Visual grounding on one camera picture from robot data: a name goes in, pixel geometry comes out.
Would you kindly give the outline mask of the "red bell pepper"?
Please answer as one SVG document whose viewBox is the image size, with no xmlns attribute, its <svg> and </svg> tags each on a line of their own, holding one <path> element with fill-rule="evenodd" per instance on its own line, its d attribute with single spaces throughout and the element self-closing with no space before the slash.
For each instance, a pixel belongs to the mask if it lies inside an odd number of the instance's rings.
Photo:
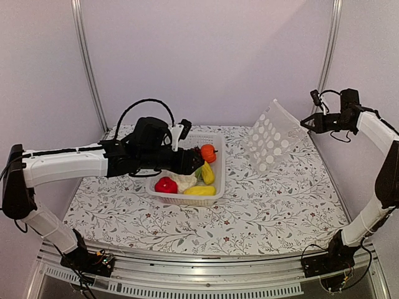
<svg viewBox="0 0 399 299">
<path fill-rule="evenodd" d="M 177 194 L 178 185 L 177 183 L 169 177 L 162 177 L 158 180 L 154 187 L 156 192 Z"/>
</svg>

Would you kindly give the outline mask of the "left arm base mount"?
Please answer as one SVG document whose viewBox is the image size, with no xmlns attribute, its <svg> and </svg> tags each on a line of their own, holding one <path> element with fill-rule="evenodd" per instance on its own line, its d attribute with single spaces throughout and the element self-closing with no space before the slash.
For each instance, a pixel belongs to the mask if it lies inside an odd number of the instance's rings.
<svg viewBox="0 0 399 299">
<path fill-rule="evenodd" d="M 68 254 L 64 254 L 60 264 L 76 272 L 109 278 L 115 265 L 115 256 L 112 253 L 105 253 L 104 250 L 91 253 L 87 249 L 77 248 Z"/>
</svg>

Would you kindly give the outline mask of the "white cauliflower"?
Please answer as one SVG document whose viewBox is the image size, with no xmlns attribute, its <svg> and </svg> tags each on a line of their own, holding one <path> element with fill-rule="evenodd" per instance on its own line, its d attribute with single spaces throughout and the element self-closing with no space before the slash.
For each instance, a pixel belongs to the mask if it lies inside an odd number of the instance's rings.
<svg viewBox="0 0 399 299">
<path fill-rule="evenodd" d="M 197 183 L 195 173 L 190 175 L 176 174 L 169 172 L 169 178 L 177 184 L 178 194 L 183 194 L 185 190 L 193 187 Z"/>
</svg>

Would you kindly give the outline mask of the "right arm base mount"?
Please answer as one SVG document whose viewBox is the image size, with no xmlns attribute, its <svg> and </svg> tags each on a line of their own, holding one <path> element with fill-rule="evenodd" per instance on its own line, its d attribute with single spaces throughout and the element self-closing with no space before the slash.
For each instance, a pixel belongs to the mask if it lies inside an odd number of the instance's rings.
<svg viewBox="0 0 399 299">
<path fill-rule="evenodd" d="M 322 249 L 323 254 L 305 257 L 309 247 Z M 330 254 L 322 247 L 310 244 L 302 252 L 300 262 L 306 278 L 319 277 L 322 288 L 329 293 L 342 292 L 348 281 L 354 275 L 354 251 L 344 250 L 343 253 Z"/>
</svg>

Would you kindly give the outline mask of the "orange mini pumpkin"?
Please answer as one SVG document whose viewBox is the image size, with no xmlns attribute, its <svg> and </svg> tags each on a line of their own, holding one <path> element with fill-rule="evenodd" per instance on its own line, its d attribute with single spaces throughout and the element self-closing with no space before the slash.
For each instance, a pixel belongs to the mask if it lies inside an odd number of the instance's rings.
<svg viewBox="0 0 399 299">
<path fill-rule="evenodd" d="M 203 145 L 200 149 L 202 158 L 209 164 L 216 161 L 217 150 L 211 144 Z"/>
</svg>

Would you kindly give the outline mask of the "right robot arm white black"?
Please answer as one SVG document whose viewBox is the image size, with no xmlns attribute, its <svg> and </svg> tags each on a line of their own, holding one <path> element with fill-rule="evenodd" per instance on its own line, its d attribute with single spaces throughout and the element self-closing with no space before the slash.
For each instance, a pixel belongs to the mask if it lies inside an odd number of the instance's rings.
<svg viewBox="0 0 399 299">
<path fill-rule="evenodd" d="M 363 106 L 357 90 L 347 88 L 335 92 L 340 98 L 337 113 L 329 111 L 323 96 L 328 91 L 313 90 L 310 96 L 317 112 L 300 121 L 300 125 L 317 134 L 351 132 L 360 133 L 379 151 L 380 169 L 368 159 L 362 161 L 361 169 L 368 174 L 363 186 L 369 188 L 370 199 L 356 218 L 341 228 L 329 242 L 328 253 L 323 256 L 322 266 L 329 272 L 336 271 L 346 259 L 352 258 L 363 240 L 370 237 L 386 222 L 390 214 L 398 209 L 398 130 L 383 119 L 378 110 Z"/>
</svg>

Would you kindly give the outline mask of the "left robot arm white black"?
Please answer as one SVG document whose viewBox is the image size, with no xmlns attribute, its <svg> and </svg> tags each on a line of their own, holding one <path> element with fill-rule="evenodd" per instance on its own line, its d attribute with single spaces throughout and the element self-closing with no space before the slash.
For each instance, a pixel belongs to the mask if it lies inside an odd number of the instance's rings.
<svg viewBox="0 0 399 299">
<path fill-rule="evenodd" d="M 84 177 L 134 177 L 143 169 L 191 175 L 204 165 L 195 149 L 180 148 L 191 129 L 182 120 L 168 125 L 154 117 L 141 117 L 133 132 L 121 140 L 113 137 L 76 148 L 26 151 L 14 145 L 9 153 L 3 180 L 1 210 L 10 219 L 20 220 L 52 242 L 79 270 L 93 264 L 78 234 L 65 227 L 48 208 L 34 199 L 34 189 L 42 184 Z"/>
</svg>

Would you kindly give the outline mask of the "clear zip top bag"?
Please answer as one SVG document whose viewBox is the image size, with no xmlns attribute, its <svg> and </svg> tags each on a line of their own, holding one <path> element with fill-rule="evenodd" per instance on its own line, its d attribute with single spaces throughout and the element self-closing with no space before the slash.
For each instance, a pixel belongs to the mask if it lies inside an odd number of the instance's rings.
<svg viewBox="0 0 399 299">
<path fill-rule="evenodd" d="M 307 131 L 276 99 L 261 113 L 242 140 L 254 170 L 265 175 L 291 154 Z"/>
</svg>

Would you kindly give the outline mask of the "white plastic mesh basket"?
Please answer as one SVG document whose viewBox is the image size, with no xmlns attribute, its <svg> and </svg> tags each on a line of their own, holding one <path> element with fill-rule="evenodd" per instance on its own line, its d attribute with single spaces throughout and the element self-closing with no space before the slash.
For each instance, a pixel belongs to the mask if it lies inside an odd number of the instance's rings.
<svg viewBox="0 0 399 299">
<path fill-rule="evenodd" d="M 176 204 L 184 206 L 212 206 L 222 197 L 225 190 L 226 181 L 226 145 L 224 136 L 221 133 L 189 133 L 185 140 L 179 142 L 179 146 L 185 150 L 201 147 L 210 144 L 216 150 L 216 161 L 210 164 L 214 174 L 214 181 L 205 184 L 200 176 L 193 185 L 193 179 L 184 179 L 179 182 L 177 176 L 170 172 L 163 171 L 161 174 L 148 178 L 145 184 L 149 195 L 157 197 L 166 204 Z M 156 184 L 162 178 L 170 178 L 177 183 L 180 193 L 158 192 L 155 190 Z"/>
</svg>

